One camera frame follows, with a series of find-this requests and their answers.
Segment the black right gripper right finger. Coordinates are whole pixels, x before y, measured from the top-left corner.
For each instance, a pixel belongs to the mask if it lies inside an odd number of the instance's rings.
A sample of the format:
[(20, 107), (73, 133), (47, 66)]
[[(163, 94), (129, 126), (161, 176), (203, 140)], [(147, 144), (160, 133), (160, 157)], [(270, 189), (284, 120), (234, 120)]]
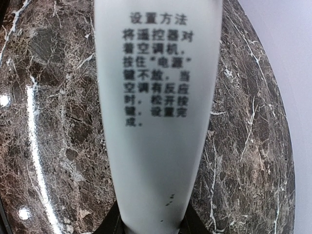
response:
[(192, 207), (188, 204), (185, 216), (180, 224), (179, 234), (210, 234), (200, 217)]

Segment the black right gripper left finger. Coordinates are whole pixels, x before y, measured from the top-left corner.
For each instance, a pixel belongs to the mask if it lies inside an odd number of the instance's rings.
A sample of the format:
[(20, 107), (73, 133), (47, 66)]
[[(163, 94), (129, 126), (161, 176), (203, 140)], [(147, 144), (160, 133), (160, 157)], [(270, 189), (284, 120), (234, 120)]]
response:
[(123, 223), (121, 220), (117, 202), (115, 202), (103, 222), (97, 228), (97, 234), (123, 234)]

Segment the white remote control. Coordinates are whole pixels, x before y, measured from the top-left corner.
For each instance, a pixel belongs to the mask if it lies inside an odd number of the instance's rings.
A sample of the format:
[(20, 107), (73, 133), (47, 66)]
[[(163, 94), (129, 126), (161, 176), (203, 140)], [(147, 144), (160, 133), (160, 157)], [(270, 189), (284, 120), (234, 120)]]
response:
[(220, 0), (94, 2), (99, 97), (127, 234), (176, 234), (209, 125)]

